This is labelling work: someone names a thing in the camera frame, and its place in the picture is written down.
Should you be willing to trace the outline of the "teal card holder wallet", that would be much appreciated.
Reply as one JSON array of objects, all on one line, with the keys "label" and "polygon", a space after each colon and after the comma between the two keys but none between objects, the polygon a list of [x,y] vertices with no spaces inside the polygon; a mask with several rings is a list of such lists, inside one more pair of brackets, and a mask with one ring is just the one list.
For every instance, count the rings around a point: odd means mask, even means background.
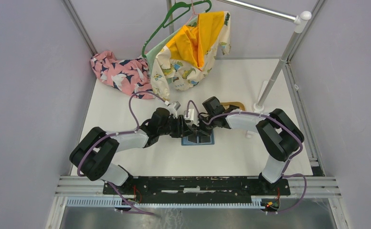
[{"label": "teal card holder wallet", "polygon": [[204,135],[189,135],[181,139],[182,146],[206,146],[214,145],[213,130],[208,131],[209,136]]}]

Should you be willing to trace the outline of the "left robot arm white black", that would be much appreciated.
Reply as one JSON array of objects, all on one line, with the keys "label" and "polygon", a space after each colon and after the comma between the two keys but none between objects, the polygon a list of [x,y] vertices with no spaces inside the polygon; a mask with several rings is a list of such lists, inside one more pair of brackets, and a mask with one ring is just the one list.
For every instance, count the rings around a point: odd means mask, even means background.
[{"label": "left robot arm white black", "polygon": [[112,164],[117,152],[150,147],[163,135],[182,138],[192,133],[183,115],[174,116],[166,108],[157,108],[138,130],[120,133],[92,128],[71,152],[69,160],[77,167],[79,176],[113,183],[120,194],[128,194],[133,188],[132,175],[122,166]]}]

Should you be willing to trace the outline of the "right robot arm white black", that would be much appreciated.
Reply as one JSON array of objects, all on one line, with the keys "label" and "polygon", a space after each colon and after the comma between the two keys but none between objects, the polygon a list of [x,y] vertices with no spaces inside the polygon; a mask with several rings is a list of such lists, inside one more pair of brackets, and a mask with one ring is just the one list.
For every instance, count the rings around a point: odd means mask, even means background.
[{"label": "right robot arm white black", "polygon": [[269,157],[258,182],[259,190],[270,195],[278,188],[291,159],[303,149],[304,136],[282,109],[268,114],[248,112],[236,105],[227,108],[215,96],[202,103],[198,130],[205,134],[214,128],[242,129],[259,134]]}]

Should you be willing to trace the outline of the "black credit card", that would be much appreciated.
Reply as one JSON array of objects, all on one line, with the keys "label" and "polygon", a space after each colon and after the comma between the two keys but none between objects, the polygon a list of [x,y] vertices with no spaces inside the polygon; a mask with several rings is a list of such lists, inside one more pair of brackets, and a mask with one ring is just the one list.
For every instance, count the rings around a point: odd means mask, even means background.
[{"label": "black credit card", "polygon": [[196,135],[189,135],[187,136],[187,144],[193,145],[199,142],[198,137]]},{"label": "black credit card", "polygon": [[200,136],[199,143],[200,144],[210,144],[212,142],[211,136]]}]

